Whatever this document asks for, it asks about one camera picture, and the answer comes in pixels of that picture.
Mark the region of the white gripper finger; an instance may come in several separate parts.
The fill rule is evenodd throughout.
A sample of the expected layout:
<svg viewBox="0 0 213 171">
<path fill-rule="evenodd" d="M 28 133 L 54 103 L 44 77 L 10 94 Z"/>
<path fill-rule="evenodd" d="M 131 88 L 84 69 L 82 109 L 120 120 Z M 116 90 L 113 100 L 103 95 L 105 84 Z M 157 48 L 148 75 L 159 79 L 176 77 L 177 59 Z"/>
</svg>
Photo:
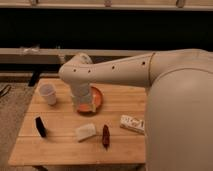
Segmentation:
<svg viewBox="0 0 213 171">
<path fill-rule="evenodd" d="M 73 109 L 74 109 L 74 110 L 79 110 L 79 104 L 73 103 Z"/>
<path fill-rule="evenodd" d="M 89 112 L 96 113 L 97 109 L 96 109 L 95 103 L 89 103 L 88 106 L 89 106 Z"/>
</svg>

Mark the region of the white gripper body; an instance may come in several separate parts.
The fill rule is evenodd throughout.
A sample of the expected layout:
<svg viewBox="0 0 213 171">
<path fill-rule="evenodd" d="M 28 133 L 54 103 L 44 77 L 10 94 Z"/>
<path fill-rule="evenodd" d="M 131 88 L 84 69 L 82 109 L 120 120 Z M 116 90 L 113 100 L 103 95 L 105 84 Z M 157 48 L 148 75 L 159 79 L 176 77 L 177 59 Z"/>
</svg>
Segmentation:
<svg viewBox="0 0 213 171">
<path fill-rule="evenodd" d="M 71 97 L 75 105 L 92 102 L 91 86 L 88 83 L 72 84 L 70 86 Z"/>
</svg>

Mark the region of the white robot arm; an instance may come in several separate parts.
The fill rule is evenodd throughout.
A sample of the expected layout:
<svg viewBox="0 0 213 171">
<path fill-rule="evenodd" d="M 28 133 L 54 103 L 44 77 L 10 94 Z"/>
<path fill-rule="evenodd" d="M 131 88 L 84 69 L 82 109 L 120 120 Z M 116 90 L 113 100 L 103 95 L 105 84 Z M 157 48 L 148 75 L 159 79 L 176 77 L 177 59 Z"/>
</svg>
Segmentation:
<svg viewBox="0 0 213 171">
<path fill-rule="evenodd" d="M 92 83 L 147 88 L 147 171 L 213 171 L 213 52 L 158 51 L 97 64 L 80 53 L 59 76 L 76 105 L 92 101 Z"/>
</svg>

